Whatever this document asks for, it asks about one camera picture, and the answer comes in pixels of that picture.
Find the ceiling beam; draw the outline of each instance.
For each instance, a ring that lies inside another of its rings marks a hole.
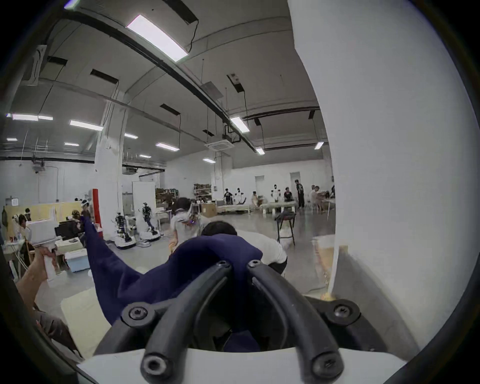
[[[161,60],[159,57],[155,56],[146,47],[144,47],[142,44],[138,43],[135,39],[130,37],[128,34],[130,34],[131,32],[127,31],[125,28],[123,28],[123,30],[121,31],[95,17],[89,16],[81,12],[66,11],[63,14],[63,17],[65,19],[77,21],[93,29],[96,29],[97,31],[105,33],[106,35],[114,38],[115,40],[131,48],[132,50],[137,52],[139,55],[143,56],[145,59],[155,64],[160,69],[164,70],[168,75],[170,75],[173,79],[177,80],[188,91],[190,91],[194,96],[196,96],[200,101],[202,101],[207,107],[209,107],[217,116],[219,116],[222,119],[223,123],[229,126],[235,133],[237,133],[239,137],[245,142],[245,144],[247,144],[247,146],[256,153],[256,150],[253,147],[253,145],[250,143],[248,139],[246,139],[241,134],[241,132],[237,129],[237,127],[233,125],[233,123],[230,121],[230,118],[227,116],[227,114],[223,109],[221,109],[205,92],[203,92],[197,84],[192,84],[180,73],[178,73],[176,70],[170,67],[166,62]]]
[[[85,89],[85,88],[81,88],[77,85],[73,85],[73,84],[68,84],[68,83],[63,83],[63,82],[60,82],[60,81],[55,81],[55,80],[50,80],[50,79],[46,79],[46,78],[43,78],[41,77],[40,79],[38,79],[38,83],[39,84],[53,84],[55,86],[58,86],[60,88],[63,88],[63,89],[67,89],[69,91],[72,91],[72,92],[76,92],[76,93],[79,93],[79,94],[82,94],[82,95],[85,95],[85,96],[89,96],[89,97],[93,97],[93,98],[96,98],[98,100],[105,100],[105,101],[110,101],[114,104],[117,104],[118,106],[120,107],[123,107],[123,108],[127,108],[128,110],[132,111],[133,113],[137,114],[137,115],[140,115],[146,119],[149,119],[151,121],[154,121],[160,125],[163,125],[164,127],[167,127],[175,132],[178,132],[178,133],[183,133],[185,135],[189,135],[190,137],[192,137],[193,139],[195,139],[196,141],[199,141],[201,143],[204,143],[206,144],[206,141],[200,139],[199,137],[195,136],[194,134],[191,134],[189,132],[186,132],[186,131],[183,131],[183,130],[180,130],[178,129],[175,125],[172,125],[166,121],[163,121],[161,119],[159,119],[158,117],[156,116],[153,116],[153,115],[150,115],[149,113],[146,113],[142,110],[139,110],[135,107],[132,107],[128,104],[125,104],[125,103],[122,103],[121,101],[118,101],[118,100],[115,100],[115,99],[112,99],[111,97],[108,97],[108,96],[105,96],[105,95],[102,95],[100,93],[97,93],[97,92],[94,92],[94,91],[90,91],[88,89]]]

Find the person sitting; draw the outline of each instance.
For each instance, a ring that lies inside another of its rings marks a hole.
[[[293,201],[293,195],[292,192],[290,192],[289,187],[285,188],[285,193],[283,194],[283,201],[285,201],[286,203]]]
[[[209,222],[206,217],[192,213],[192,202],[186,197],[178,198],[172,213],[170,230],[173,237],[168,245],[171,252],[184,241],[198,236]]]
[[[274,239],[257,232],[235,230],[225,221],[212,221],[202,231],[202,236],[213,236],[219,233],[240,236],[249,244],[262,251],[262,263],[267,264],[274,271],[282,274],[287,266],[287,254],[282,246]]]

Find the person standing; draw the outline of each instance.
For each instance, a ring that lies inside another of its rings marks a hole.
[[[290,188],[289,188],[289,187],[286,187],[286,188],[285,188],[285,193],[283,194],[283,200],[284,200],[286,203],[293,201],[293,195],[292,195],[292,192],[290,192]]]
[[[299,208],[305,208],[305,197],[303,195],[303,185],[300,184],[299,180],[295,180],[295,184],[297,185],[297,193],[299,196]]]
[[[227,204],[227,205],[232,205],[233,204],[232,196],[233,196],[232,192],[229,192],[228,188],[225,188],[225,194],[223,195],[223,197],[225,198],[225,204]]]

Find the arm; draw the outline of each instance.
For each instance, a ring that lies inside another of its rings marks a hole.
[[[55,263],[55,254],[48,251],[47,248],[35,248],[35,258],[28,267],[25,275],[17,283],[18,293],[27,307],[28,312],[33,315],[33,306],[35,296],[38,289],[44,280],[47,279],[47,272],[45,271],[44,255],[52,257]]]

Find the black chair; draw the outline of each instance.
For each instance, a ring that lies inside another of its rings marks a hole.
[[[293,239],[293,245],[295,245],[295,237],[293,236],[293,227],[295,226],[295,212],[287,212],[283,211],[275,216],[276,221],[276,232],[277,232],[277,241],[280,243],[280,239]],[[282,225],[284,221],[288,221],[290,224],[290,232],[292,233],[291,236],[284,236],[280,237],[280,230],[282,229]]]

